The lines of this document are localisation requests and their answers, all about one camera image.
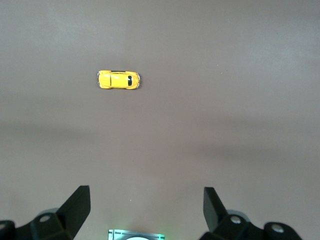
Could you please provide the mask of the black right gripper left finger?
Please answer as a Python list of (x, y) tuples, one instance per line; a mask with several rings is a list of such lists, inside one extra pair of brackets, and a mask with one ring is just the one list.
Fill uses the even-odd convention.
[(91, 211), (88, 185), (79, 186), (60, 208), (39, 213), (25, 225), (12, 220), (0, 221), (2, 240), (73, 240)]

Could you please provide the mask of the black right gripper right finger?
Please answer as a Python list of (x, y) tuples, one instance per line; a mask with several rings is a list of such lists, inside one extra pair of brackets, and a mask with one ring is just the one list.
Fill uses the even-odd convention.
[(299, 234), (281, 222), (267, 222), (263, 229), (236, 211), (229, 213), (213, 187), (203, 190), (203, 214), (208, 232), (202, 240), (300, 240)]

